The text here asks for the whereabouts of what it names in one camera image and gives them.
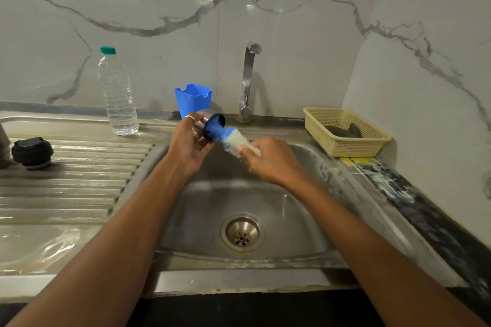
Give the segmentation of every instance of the plastic water bottle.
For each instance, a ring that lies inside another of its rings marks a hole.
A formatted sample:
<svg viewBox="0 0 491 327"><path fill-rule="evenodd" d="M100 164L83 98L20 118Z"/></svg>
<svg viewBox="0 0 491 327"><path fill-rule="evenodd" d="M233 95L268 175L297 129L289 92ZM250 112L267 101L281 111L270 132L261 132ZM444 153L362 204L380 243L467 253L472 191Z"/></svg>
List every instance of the plastic water bottle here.
<svg viewBox="0 0 491 327"><path fill-rule="evenodd" d="M138 118L131 96L130 78L113 47L101 47L99 80L106 99L107 116L113 132L127 136L138 131Z"/></svg>

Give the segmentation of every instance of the sink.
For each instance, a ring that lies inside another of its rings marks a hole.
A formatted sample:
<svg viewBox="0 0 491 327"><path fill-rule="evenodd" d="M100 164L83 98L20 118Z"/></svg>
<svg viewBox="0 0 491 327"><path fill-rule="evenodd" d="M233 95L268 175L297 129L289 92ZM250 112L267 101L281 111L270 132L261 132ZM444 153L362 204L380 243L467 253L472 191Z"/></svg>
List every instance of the sink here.
<svg viewBox="0 0 491 327"><path fill-rule="evenodd" d="M0 111L11 141L49 140L54 164L0 169L0 300L7 301L34 297L97 234L165 155L177 123L172 113L140 112L138 134L122 138L103 108L14 105ZM440 283L465 285L396 208L303 127L254 119L227 123L249 139L285 139L320 187ZM304 206L216 145L171 210L143 295L347 287L358 284Z"/></svg>

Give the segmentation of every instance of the forearm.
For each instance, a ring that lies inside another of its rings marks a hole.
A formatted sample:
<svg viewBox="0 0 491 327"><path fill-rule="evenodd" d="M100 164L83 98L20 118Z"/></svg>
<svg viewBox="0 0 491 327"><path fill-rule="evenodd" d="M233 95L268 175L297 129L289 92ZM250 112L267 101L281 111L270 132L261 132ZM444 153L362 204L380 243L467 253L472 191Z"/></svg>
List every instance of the forearm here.
<svg viewBox="0 0 491 327"><path fill-rule="evenodd" d="M9 324L125 325L136 304L163 221L186 178L163 160L132 198Z"/></svg>
<svg viewBox="0 0 491 327"><path fill-rule="evenodd" d="M332 196L307 179L287 188L328 234L387 325L485 326Z"/></svg>

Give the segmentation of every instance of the person's right hand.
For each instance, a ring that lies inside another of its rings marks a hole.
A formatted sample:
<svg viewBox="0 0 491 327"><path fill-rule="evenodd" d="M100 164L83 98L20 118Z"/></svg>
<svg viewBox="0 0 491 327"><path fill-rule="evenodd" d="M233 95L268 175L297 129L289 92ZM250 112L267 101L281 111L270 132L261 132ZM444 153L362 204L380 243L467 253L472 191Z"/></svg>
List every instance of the person's right hand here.
<svg viewBox="0 0 491 327"><path fill-rule="evenodd" d="M237 148L248 162L250 173L285 188L299 179L306 178L302 166L284 140L267 137L252 142L252 145L261 150L261 156L257 156L247 146L241 145Z"/></svg>

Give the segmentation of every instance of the white bristle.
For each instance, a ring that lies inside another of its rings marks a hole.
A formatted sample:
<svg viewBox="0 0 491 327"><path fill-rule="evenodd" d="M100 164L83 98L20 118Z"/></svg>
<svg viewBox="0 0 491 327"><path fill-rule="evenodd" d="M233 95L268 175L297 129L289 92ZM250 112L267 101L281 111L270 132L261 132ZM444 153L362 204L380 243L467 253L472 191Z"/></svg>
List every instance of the white bristle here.
<svg viewBox="0 0 491 327"><path fill-rule="evenodd" d="M247 146L257 155L261 156L261 151L257 147L252 146L249 140L245 138L238 129L234 129L232 133L230 133L230 136L224 139L224 144L226 145L225 150L236 157L241 157L241 155L237 152L237 147L240 145Z"/></svg>

